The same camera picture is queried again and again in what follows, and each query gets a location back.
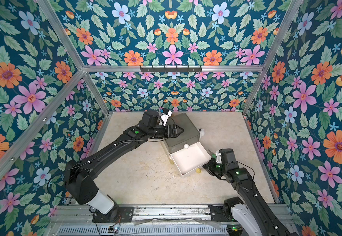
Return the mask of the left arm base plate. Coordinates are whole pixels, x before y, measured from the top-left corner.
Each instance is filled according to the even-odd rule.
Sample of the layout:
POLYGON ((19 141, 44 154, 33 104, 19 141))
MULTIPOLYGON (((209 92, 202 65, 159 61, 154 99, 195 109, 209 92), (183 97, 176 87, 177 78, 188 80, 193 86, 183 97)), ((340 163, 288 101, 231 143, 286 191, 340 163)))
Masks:
POLYGON ((103 214, 96 209, 92 209, 93 223, 129 223, 134 216, 134 207, 132 206, 114 206, 107 214, 103 214))

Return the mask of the white drawer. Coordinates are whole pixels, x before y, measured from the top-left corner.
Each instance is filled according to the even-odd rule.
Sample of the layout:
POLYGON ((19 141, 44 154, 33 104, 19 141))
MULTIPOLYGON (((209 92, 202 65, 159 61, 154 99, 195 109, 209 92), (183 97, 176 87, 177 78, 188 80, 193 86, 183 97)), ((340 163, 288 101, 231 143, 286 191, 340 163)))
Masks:
POLYGON ((169 154, 182 177, 193 173, 196 169, 201 169, 211 159, 211 155, 200 142, 187 146, 169 154))

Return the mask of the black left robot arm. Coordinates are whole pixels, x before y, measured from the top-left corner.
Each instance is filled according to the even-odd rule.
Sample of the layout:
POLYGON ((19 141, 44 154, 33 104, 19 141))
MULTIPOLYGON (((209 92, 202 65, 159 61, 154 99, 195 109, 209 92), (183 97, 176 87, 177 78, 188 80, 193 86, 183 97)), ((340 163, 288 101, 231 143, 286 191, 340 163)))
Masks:
POLYGON ((106 217, 115 219, 118 204, 104 194, 94 180, 100 173, 130 151, 146 142, 161 142, 177 138, 184 128, 175 121, 168 123, 172 113, 168 109, 143 113, 137 125, 131 126, 112 143, 79 161, 67 162, 64 187, 80 205, 88 205, 106 217))

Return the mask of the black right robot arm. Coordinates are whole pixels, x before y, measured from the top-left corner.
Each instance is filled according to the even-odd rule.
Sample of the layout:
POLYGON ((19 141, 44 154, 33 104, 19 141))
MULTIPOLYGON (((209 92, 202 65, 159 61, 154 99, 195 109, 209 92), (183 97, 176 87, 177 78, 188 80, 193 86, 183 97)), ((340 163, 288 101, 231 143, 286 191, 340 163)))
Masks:
POLYGON ((229 221, 238 222, 249 236, 297 236, 277 218, 256 187, 248 165, 236 159, 231 148, 223 148, 214 154, 203 168, 209 175, 229 183, 239 197, 226 199, 223 215, 229 221))

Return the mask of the grey three-drawer cabinet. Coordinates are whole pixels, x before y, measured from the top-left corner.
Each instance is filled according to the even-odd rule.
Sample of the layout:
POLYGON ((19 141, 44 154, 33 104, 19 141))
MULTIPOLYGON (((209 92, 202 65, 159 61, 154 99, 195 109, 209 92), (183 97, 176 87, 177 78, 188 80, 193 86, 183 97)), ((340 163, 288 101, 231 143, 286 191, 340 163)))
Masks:
POLYGON ((180 126, 184 129, 184 132, 177 138, 169 138, 163 141, 163 147, 168 153, 168 156, 171 153, 183 149, 185 144, 193 145, 199 142, 199 131, 186 113, 180 113, 177 116, 169 118, 167 125, 169 124, 180 126))

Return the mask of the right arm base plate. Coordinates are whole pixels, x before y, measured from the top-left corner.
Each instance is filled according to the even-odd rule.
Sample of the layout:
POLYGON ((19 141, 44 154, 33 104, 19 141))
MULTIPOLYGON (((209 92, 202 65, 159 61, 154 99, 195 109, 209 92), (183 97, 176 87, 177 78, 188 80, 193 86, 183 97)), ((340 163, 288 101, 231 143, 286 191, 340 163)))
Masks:
POLYGON ((232 222, 236 217, 246 216, 250 213, 246 204, 240 197, 226 199, 223 205, 208 205, 212 221, 232 222))

